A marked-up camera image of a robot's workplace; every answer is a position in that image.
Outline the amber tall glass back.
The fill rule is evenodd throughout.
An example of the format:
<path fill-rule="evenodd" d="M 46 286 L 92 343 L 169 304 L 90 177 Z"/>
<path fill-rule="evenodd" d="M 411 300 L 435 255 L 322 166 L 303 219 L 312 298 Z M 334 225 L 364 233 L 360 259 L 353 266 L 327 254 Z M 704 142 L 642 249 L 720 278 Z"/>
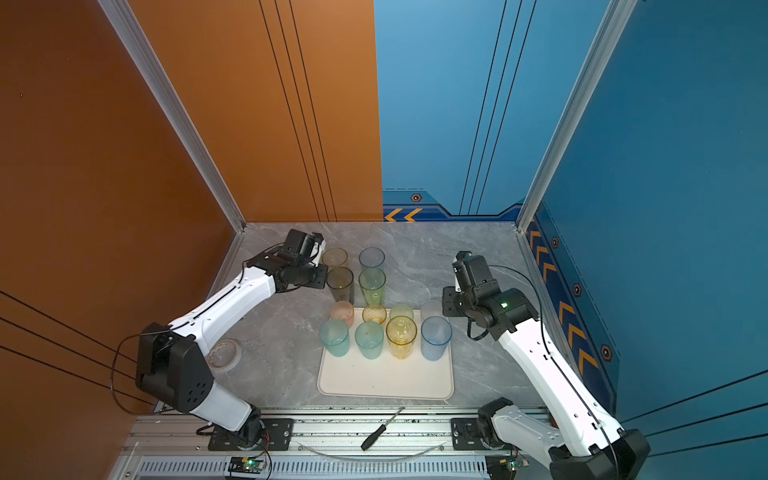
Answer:
<path fill-rule="evenodd" d="M 348 264 L 348 252 L 340 247 L 329 248 L 324 251 L 321 261 L 329 269 L 346 267 Z"/>

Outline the dark smoky tall glass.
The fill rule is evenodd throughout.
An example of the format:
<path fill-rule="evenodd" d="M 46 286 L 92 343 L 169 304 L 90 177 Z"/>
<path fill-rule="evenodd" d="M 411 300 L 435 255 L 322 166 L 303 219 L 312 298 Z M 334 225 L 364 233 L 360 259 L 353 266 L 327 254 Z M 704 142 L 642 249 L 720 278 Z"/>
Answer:
<path fill-rule="evenodd" d="M 330 269 L 326 284 L 337 302 L 354 303 L 354 274 L 347 267 Z"/>

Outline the pink short glass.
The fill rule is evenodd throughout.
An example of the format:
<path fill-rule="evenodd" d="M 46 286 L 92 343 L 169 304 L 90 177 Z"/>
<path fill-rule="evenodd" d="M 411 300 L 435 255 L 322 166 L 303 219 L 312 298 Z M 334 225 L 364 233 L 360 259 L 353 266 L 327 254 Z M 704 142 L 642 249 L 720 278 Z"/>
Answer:
<path fill-rule="evenodd" d="M 330 308 L 329 318 L 342 320 L 351 328 L 355 319 L 354 305 L 348 301 L 337 301 Z"/>

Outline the blue tall glass back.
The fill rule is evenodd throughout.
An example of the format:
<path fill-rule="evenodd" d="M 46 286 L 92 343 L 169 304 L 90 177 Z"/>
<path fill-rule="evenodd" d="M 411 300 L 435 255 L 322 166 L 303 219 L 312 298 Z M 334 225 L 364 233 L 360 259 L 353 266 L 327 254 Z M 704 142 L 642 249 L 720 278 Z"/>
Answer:
<path fill-rule="evenodd" d="M 422 322 L 421 353 L 429 361 L 439 360 L 453 336 L 451 324 L 440 316 L 432 316 Z"/>

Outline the clear short glass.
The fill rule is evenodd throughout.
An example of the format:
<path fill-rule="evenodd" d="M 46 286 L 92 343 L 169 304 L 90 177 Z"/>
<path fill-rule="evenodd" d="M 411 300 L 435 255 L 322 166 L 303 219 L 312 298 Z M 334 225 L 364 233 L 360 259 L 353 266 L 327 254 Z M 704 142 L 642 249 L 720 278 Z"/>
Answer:
<path fill-rule="evenodd" d="M 421 306 L 421 317 L 426 320 L 431 317 L 446 318 L 443 312 L 443 304 L 440 300 L 430 300 Z"/>

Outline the teal tall glass front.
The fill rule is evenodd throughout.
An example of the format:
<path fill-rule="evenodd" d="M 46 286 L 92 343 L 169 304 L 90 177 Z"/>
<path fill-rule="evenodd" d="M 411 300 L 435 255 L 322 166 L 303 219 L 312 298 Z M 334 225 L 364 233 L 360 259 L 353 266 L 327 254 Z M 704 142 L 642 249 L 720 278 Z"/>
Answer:
<path fill-rule="evenodd" d="M 329 319 L 320 329 L 319 337 L 325 349 L 334 357 L 345 356 L 350 348 L 349 326 L 341 319 Z"/>

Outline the teal tall glass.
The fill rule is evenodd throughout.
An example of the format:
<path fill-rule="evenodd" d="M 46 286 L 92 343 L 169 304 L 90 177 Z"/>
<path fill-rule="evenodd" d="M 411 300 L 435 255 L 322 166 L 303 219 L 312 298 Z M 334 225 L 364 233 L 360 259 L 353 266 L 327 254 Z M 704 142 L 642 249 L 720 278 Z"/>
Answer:
<path fill-rule="evenodd" d="M 366 359 L 374 360 L 381 355 L 384 340 L 384 330 L 376 321 L 364 321 L 355 330 L 355 342 Z"/>
<path fill-rule="evenodd" d="M 350 348 L 349 326 L 341 319 L 329 319 L 320 329 L 319 337 L 325 349 L 334 357 L 345 356 Z"/>

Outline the green tall glass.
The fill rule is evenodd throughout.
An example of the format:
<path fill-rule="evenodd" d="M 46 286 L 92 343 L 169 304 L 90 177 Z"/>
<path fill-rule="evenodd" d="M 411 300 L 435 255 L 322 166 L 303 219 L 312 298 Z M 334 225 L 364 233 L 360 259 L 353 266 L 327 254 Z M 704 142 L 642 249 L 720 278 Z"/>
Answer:
<path fill-rule="evenodd" d="M 383 304 L 386 274 L 379 268 L 365 268 L 361 271 L 358 283 L 367 305 Z"/>

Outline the yellow short glass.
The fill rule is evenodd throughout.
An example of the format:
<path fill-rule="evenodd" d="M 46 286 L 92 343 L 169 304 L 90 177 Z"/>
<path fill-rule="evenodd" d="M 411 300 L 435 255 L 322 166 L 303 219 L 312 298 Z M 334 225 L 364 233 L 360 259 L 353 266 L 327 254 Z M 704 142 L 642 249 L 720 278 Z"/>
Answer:
<path fill-rule="evenodd" d="M 364 322 L 376 322 L 385 324 L 388 319 L 388 311 L 381 304 L 367 305 L 362 311 L 362 320 Z"/>

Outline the green short glass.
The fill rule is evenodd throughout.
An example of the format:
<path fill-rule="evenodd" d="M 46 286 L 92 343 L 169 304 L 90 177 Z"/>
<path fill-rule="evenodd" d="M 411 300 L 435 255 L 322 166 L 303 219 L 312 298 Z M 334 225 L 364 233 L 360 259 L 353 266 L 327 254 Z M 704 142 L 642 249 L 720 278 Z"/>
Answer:
<path fill-rule="evenodd" d="M 396 304 L 390 308 L 389 317 L 390 318 L 406 317 L 413 320 L 414 310 L 411 306 L 407 304 Z"/>

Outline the yellow tall glass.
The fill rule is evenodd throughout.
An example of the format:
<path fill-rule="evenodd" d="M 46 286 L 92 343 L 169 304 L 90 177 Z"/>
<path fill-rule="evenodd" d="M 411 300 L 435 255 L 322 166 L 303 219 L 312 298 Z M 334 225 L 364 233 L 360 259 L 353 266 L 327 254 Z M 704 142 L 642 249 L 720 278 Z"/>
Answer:
<path fill-rule="evenodd" d="M 385 334 L 390 353 L 397 359 L 406 359 L 412 352 L 418 327 L 415 321 L 407 316 L 391 318 L 386 325 Z"/>

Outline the teal tall glass back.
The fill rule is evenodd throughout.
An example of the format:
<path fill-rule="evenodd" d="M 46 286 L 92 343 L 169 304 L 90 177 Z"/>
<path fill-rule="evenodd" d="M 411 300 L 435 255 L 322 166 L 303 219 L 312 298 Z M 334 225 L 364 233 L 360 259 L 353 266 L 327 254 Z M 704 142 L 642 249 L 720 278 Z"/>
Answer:
<path fill-rule="evenodd" d="M 376 321 L 364 321 L 355 330 L 355 342 L 366 359 L 374 360 L 381 355 L 384 340 L 384 330 Z"/>

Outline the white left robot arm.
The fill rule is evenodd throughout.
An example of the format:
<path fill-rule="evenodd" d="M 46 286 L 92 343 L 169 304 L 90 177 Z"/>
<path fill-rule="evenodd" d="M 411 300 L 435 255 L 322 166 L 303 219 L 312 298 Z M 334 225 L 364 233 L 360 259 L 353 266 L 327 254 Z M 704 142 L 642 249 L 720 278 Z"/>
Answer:
<path fill-rule="evenodd" d="M 150 324 L 138 340 L 139 390 L 228 431 L 242 448 L 262 438 L 261 411 L 220 385 L 206 357 L 224 334 L 273 295 L 325 287 L 328 267 L 315 253 L 283 258 L 280 249 L 274 246 L 245 261 L 222 290 L 166 326 Z"/>

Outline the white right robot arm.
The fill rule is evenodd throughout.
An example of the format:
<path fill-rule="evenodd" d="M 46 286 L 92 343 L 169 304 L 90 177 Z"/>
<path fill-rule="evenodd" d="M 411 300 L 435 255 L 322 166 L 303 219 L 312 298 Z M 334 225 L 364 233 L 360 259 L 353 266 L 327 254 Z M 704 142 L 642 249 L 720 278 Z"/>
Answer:
<path fill-rule="evenodd" d="M 593 397 L 553 345 L 538 312 L 517 289 L 480 300 L 448 286 L 443 312 L 463 316 L 496 340 L 515 360 L 555 423 L 539 421 L 511 402 L 489 403 L 491 435 L 545 466 L 554 479 L 635 479 L 650 454 L 637 429 L 624 429 Z"/>

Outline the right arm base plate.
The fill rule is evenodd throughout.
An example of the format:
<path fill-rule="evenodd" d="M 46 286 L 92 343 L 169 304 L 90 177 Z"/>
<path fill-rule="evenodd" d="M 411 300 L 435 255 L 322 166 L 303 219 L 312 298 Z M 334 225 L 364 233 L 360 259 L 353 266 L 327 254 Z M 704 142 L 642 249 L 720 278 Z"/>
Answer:
<path fill-rule="evenodd" d="M 477 418 L 452 418 L 450 425 L 455 450 L 494 450 L 494 447 L 484 439 Z"/>

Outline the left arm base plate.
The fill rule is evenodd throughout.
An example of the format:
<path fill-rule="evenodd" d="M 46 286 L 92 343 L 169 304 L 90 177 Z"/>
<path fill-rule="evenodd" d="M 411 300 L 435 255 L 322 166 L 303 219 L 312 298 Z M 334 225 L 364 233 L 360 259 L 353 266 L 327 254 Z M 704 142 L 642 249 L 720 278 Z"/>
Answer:
<path fill-rule="evenodd" d="M 261 437 L 252 445 L 246 445 L 234 433 L 214 426 L 207 449 L 209 451 L 287 451 L 290 446 L 294 420 L 291 418 L 262 418 L 260 420 Z"/>

